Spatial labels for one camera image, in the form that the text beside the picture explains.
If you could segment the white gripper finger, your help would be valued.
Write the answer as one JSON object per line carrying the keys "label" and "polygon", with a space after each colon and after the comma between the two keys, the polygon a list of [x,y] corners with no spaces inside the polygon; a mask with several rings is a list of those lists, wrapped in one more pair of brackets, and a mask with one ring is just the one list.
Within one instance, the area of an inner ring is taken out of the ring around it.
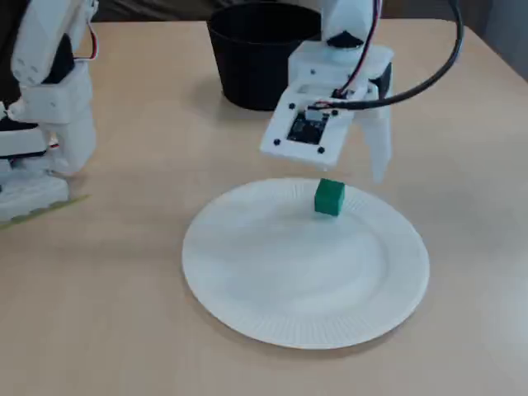
{"label": "white gripper finger", "polygon": [[374,182],[381,183],[391,161],[391,113],[389,107],[358,111],[364,141],[370,150],[370,168]]}

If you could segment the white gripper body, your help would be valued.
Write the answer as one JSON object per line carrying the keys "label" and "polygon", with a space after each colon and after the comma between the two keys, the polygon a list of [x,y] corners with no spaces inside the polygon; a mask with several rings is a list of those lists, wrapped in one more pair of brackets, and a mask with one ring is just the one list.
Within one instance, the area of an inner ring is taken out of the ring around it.
{"label": "white gripper body", "polygon": [[332,49],[315,41],[301,44],[289,58],[287,119],[390,120],[388,106],[351,109],[392,93],[392,50],[373,45],[361,56],[361,49]]}

